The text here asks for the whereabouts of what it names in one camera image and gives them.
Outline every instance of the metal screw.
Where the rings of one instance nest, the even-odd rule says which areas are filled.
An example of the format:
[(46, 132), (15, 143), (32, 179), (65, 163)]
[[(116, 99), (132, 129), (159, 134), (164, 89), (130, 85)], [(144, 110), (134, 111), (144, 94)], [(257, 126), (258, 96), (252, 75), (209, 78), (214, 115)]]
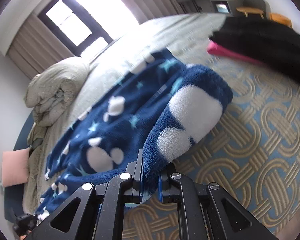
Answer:
[(173, 173), (173, 174), (171, 175), (171, 178), (173, 178), (173, 179), (181, 179), (181, 174), (175, 172), (175, 173)]
[(121, 173), (120, 174), (120, 179), (129, 179), (130, 178), (130, 174), (125, 172), (125, 173)]
[(93, 185), (91, 183), (85, 183), (82, 185), (82, 189), (86, 190), (86, 191), (91, 190), (92, 187), (93, 187)]
[(212, 183), (209, 184), (209, 187), (210, 187), (211, 189), (219, 189), (220, 186), (219, 186), (218, 183), (212, 182)]

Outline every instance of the pink pillow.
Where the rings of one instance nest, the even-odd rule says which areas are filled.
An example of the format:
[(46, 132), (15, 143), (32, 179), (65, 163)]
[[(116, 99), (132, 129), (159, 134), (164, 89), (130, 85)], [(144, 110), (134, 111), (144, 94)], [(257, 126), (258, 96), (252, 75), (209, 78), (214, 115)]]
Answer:
[(29, 148), (2, 153), (2, 187), (28, 182)]
[(261, 61), (233, 52), (229, 49), (220, 46), (219, 44), (213, 41), (210, 41), (207, 47), (207, 52), (209, 54), (216, 55), (216, 56), (231, 57), (231, 58), (240, 59), (254, 64), (263, 64)]

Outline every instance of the white polka dot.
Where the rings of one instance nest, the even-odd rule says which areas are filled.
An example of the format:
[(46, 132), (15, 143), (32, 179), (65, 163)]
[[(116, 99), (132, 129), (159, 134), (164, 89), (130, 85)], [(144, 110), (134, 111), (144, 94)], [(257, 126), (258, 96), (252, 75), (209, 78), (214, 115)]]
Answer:
[(87, 150), (87, 161), (95, 172), (109, 171), (113, 169), (111, 157), (100, 147), (90, 147)]
[(124, 159), (124, 153), (119, 148), (113, 148), (110, 152), (110, 156), (115, 164), (119, 165)]
[(67, 185), (63, 185), (61, 183), (58, 184), (58, 195), (62, 194), (63, 192), (68, 190), (68, 186)]
[(92, 147), (96, 147), (100, 144), (102, 138), (101, 137), (95, 137), (95, 138), (90, 138), (88, 140), (89, 145), (91, 145)]
[(57, 187), (58, 186), (55, 183), (52, 183), (51, 188), (52, 188), (53, 191), (55, 191), (57, 189)]
[(43, 221), (45, 220), (48, 216), (50, 215), (50, 213), (46, 210), (46, 207), (43, 208), (43, 213), (41, 215), (38, 215), (38, 219)]
[(91, 111), (91, 109), (92, 109), (92, 106), (89, 106), (79, 117), (78, 117), (78, 119), (80, 120), (80, 121), (82, 121), (83, 119), (85, 119), (86, 117), (87, 117), (87, 115), (88, 115), (88, 113)]
[(64, 154), (64, 155), (68, 154), (68, 152), (69, 152), (69, 144), (70, 144), (70, 141), (68, 141), (66, 147), (63, 149), (62, 154)]
[(122, 96), (112, 96), (109, 99), (108, 114), (111, 116), (117, 116), (119, 114), (122, 114), (122, 112), (124, 111), (125, 100), (126, 99)]
[(139, 65), (137, 65), (132, 70), (130, 70), (130, 72), (132, 74), (139, 74), (146, 68), (146, 66), (147, 66), (147, 63), (145, 61), (142, 61), (142, 62), (140, 62)]
[(109, 120), (109, 114), (108, 114), (108, 112), (106, 112), (106, 113), (103, 115), (103, 121), (104, 121), (104, 122), (108, 122), (108, 120)]
[(180, 88), (170, 99), (169, 110), (195, 142), (201, 140), (222, 115), (221, 103), (194, 85)]
[(176, 128), (166, 128), (159, 134), (157, 147), (165, 159), (168, 162), (172, 162), (190, 149), (191, 142), (185, 131)]
[(47, 172), (46, 172), (46, 174), (44, 175), (44, 179), (45, 179), (45, 180), (50, 179), (49, 176), (48, 176), (49, 172), (50, 172), (50, 169), (47, 168)]
[(194, 67), (195, 66), (195, 64), (186, 64), (186, 67), (187, 68), (192, 68), (192, 67)]
[(155, 60), (155, 58), (154, 58), (154, 56), (152, 56), (151, 54), (150, 54), (148, 57), (146, 57), (146, 62), (147, 62), (147, 63), (154, 62), (154, 60)]

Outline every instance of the bed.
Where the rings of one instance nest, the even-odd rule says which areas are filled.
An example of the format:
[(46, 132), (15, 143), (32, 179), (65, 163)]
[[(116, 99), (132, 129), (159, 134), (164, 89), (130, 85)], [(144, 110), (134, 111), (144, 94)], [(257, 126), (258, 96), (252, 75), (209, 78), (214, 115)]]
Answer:
[[(76, 100), (51, 126), (29, 158), (23, 209), (33, 212), (59, 175), (44, 180), (45, 160), (67, 127), (149, 52), (167, 47), (186, 64), (218, 72), (234, 93), (219, 123), (174, 164), (198, 183), (215, 181), (279, 239), (300, 232), (300, 85), (266, 67), (211, 56), (208, 36), (222, 14), (190, 14), (147, 21), (93, 63)], [(156, 196), (127, 212), (123, 239), (178, 239), (176, 205)]]

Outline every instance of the blue and gold rug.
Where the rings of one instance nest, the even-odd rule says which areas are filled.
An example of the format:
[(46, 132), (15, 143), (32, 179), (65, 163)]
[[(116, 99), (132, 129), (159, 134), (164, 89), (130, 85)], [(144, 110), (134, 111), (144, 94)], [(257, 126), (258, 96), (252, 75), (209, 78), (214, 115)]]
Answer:
[[(217, 182), (274, 234), (300, 208), (300, 85), (266, 67), (211, 57), (234, 93), (219, 123), (174, 163), (197, 183)], [(153, 196), (129, 211), (124, 239), (178, 239), (175, 204)]]

